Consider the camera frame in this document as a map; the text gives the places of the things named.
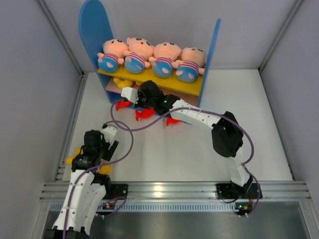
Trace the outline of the boy doll striped shirt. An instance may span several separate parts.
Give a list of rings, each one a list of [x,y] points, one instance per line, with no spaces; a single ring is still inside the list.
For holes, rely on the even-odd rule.
[[[168,78],[173,69],[178,68],[176,61],[181,52],[182,49],[175,43],[164,42],[156,45],[154,55],[149,58],[153,73],[158,77]]]

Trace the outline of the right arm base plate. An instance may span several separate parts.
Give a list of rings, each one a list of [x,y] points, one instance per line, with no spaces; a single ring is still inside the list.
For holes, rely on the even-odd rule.
[[[218,183],[216,184],[217,198],[223,200],[230,199],[257,199],[258,196],[262,198],[256,183],[252,183],[250,187],[240,187],[233,183]]]

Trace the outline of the red shark plush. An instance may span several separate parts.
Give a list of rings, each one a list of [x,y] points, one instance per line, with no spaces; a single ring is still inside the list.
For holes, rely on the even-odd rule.
[[[120,100],[120,101],[117,101],[116,104],[115,104],[115,108],[116,108],[116,111],[122,109],[122,108],[127,108],[129,106],[132,105],[132,102],[128,101],[128,100]]]
[[[178,120],[178,119],[173,119],[173,118],[170,118],[170,117],[166,118],[166,125],[167,126],[169,126],[170,124],[177,124],[179,122],[180,122],[180,120]]]
[[[139,121],[139,119],[147,119],[155,114],[153,109],[143,109],[139,111],[138,109],[135,110],[135,119]]]

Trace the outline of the boy doll black hair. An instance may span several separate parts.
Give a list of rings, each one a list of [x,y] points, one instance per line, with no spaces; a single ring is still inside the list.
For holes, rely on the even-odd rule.
[[[154,54],[154,46],[147,40],[140,37],[128,37],[126,41],[128,50],[124,51],[124,66],[132,74],[142,73],[149,68],[149,58]]]

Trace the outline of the boy doll shelf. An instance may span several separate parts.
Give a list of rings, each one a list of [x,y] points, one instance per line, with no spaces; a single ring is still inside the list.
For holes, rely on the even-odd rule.
[[[182,82],[195,82],[199,75],[204,74],[206,60],[205,51],[195,47],[184,48],[181,52],[181,59],[177,61],[176,77]]]
[[[98,66],[105,72],[114,73],[124,63],[124,52],[128,44],[119,39],[111,39],[103,44],[103,52],[97,54]]]

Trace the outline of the yellow plush striped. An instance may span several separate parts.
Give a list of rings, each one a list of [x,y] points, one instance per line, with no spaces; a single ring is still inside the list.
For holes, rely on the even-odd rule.
[[[82,149],[80,147],[76,148],[75,149],[75,155],[74,156],[69,156],[65,163],[67,165],[72,165],[72,161],[73,159],[75,158],[75,156],[77,156],[80,152],[82,151]],[[109,165],[105,165],[105,166],[102,166],[100,168],[97,169],[97,172],[100,173],[100,174],[104,174],[104,175],[107,175],[107,174],[110,174],[112,172],[112,168],[111,166]]]

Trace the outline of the boy doll far right shelf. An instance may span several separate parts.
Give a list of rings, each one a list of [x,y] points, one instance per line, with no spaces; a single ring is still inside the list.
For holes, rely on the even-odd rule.
[[[176,77],[182,82],[195,82],[199,75],[204,74],[206,60],[205,51],[195,47],[184,48],[181,52],[181,59],[177,61]]]

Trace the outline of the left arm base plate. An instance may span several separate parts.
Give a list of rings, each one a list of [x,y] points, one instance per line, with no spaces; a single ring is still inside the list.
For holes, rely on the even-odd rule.
[[[110,200],[117,197],[125,197],[128,195],[128,184],[122,183],[113,183],[111,187],[108,189],[106,196],[104,199]]]

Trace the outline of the aluminium rail frame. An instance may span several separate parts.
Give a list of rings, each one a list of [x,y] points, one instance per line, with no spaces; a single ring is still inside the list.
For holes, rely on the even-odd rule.
[[[127,201],[119,200],[122,212],[240,212],[253,202],[310,201],[302,181],[262,181],[262,198],[217,198],[216,182],[114,182],[128,184]]]

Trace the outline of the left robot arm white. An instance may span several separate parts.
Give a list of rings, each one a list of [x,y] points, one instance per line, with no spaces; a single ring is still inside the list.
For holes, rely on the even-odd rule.
[[[112,195],[110,176],[99,172],[101,160],[109,160],[118,146],[117,128],[107,125],[102,131],[85,132],[84,144],[68,161],[70,182],[60,213],[45,239],[88,239],[90,228],[102,199]]]

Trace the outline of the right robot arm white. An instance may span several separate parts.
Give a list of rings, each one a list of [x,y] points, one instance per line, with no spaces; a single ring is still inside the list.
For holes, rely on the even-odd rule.
[[[211,114],[190,105],[178,96],[165,95],[151,80],[142,83],[139,89],[133,91],[132,102],[135,107],[152,109],[160,116],[167,114],[174,120],[210,130],[213,149],[220,156],[229,159],[228,166],[233,193],[239,198],[250,193],[252,176],[244,169],[238,152],[243,146],[244,133],[238,127],[233,113]]]

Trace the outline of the yellow duck plush on shelf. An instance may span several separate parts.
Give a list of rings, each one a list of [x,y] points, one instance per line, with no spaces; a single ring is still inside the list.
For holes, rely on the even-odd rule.
[[[133,81],[127,80],[127,79],[118,78],[118,77],[114,77],[113,78],[113,82],[120,89],[125,88],[125,87],[131,87],[133,85]]]

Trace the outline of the red shark plush under shelf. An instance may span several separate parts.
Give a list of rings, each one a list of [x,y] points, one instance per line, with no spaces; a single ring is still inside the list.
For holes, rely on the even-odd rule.
[[[117,101],[116,104],[115,104],[115,108],[116,108],[116,111],[122,109],[122,108],[127,108],[129,106],[132,105],[132,102],[128,101],[128,100],[120,100],[120,101]]]

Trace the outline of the boy doll far left shelf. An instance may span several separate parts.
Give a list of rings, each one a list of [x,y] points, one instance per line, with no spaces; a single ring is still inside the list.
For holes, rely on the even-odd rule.
[[[124,52],[128,44],[119,39],[111,39],[103,44],[103,52],[97,54],[98,66],[105,72],[114,73],[124,63]]]

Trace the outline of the blue wooden toy shelf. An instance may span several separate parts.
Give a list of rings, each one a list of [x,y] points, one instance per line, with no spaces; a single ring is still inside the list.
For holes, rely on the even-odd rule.
[[[175,72],[168,78],[161,78],[156,76],[151,68],[146,68],[139,74],[130,73],[125,69],[124,65],[118,66],[115,72],[108,73],[103,71],[98,65],[98,53],[102,52],[102,44],[113,38],[107,12],[99,0],[87,0],[83,3],[78,17],[79,34],[82,43],[111,103],[121,98],[120,93],[122,90],[113,81],[113,78],[120,78],[139,84],[151,80],[164,93],[171,92],[192,105],[200,106],[220,25],[221,19],[218,19],[212,35],[203,75],[198,76],[192,83],[186,83],[179,80]]]

